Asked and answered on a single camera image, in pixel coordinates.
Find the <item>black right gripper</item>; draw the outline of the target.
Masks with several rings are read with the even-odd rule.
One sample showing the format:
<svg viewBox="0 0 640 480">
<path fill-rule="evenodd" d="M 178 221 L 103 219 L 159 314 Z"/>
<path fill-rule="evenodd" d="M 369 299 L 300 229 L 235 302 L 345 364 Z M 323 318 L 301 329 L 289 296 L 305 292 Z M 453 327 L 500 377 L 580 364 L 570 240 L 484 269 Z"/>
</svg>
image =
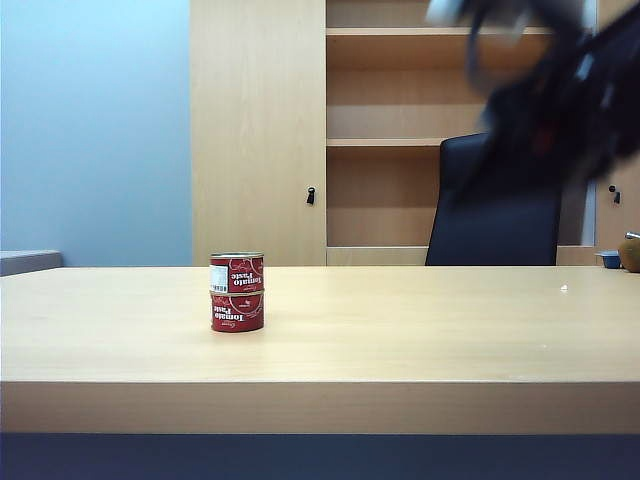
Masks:
<svg viewBox="0 0 640 480">
<path fill-rule="evenodd" d="M 600 148 L 600 79 L 523 76 L 494 89 L 487 131 L 448 139 L 453 204 L 514 195 L 512 173 L 562 173 L 563 183 L 599 179 L 616 165 Z"/>
</svg>

